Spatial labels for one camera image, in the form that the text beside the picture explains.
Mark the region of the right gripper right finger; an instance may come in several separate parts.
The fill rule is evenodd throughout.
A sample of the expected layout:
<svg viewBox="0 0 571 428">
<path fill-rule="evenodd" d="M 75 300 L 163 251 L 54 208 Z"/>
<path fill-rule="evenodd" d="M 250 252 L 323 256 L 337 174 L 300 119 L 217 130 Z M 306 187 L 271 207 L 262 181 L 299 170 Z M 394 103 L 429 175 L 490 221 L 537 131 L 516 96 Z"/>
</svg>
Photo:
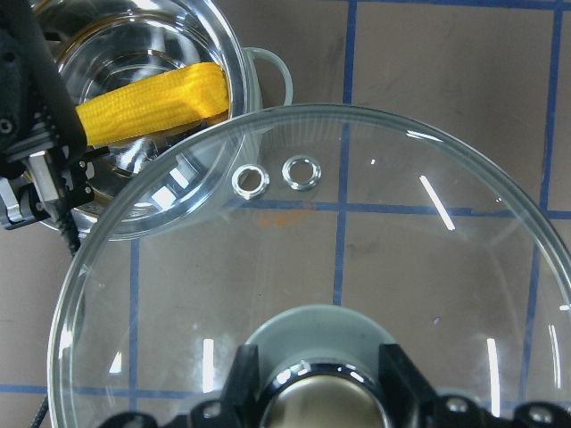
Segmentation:
<svg viewBox="0 0 571 428">
<path fill-rule="evenodd" d="M 570 413 L 559 405 L 532 401 L 510 418 L 493 416 L 459 394 L 439 394 L 398 344 L 378 347 L 378 379 L 393 427 L 568 427 Z"/>
</svg>

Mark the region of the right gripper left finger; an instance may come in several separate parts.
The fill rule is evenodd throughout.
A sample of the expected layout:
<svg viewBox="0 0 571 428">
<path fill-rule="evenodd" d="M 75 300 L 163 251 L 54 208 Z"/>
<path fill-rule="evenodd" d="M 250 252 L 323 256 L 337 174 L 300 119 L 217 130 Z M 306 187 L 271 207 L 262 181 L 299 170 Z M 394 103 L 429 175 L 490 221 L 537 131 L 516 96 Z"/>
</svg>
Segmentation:
<svg viewBox="0 0 571 428">
<path fill-rule="evenodd" d="M 254 427 L 260 410 L 256 399 L 260 387 L 259 349 L 241 345 L 235 354 L 221 393 L 203 399 L 187 413 L 174 416 L 167 427 Z"/>
</svg>

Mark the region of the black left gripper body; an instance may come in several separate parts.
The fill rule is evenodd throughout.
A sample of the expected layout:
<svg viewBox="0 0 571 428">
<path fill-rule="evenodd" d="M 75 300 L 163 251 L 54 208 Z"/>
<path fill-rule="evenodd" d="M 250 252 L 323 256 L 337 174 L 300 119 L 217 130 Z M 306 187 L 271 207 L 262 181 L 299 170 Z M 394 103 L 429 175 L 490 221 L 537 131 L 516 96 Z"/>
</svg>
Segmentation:
<svg viewBox="0 0 571 428">
<path fill-rule="evenodd" d="M 1 158 L 9 163 L 58 143 L 50 107 L 52 56 L 27 1 L 1 3 Z"/>
</svg>

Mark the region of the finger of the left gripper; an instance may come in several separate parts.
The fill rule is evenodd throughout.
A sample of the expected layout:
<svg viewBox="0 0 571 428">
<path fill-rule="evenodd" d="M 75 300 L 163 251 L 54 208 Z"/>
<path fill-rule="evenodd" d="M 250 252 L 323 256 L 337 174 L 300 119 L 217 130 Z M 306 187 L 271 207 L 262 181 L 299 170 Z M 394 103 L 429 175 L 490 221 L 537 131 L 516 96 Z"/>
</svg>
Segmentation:
<svg viewBox="0 0 571 428">
<path fill-rule="evenodd" d="M 7 230 L 48 219 L 60 230 L 75 230 L 72 211 L 93 199 L 82 161 L 61 166 L 48 151 L 12 163 L 1 158 L 1 225 Z"/>
</svg>

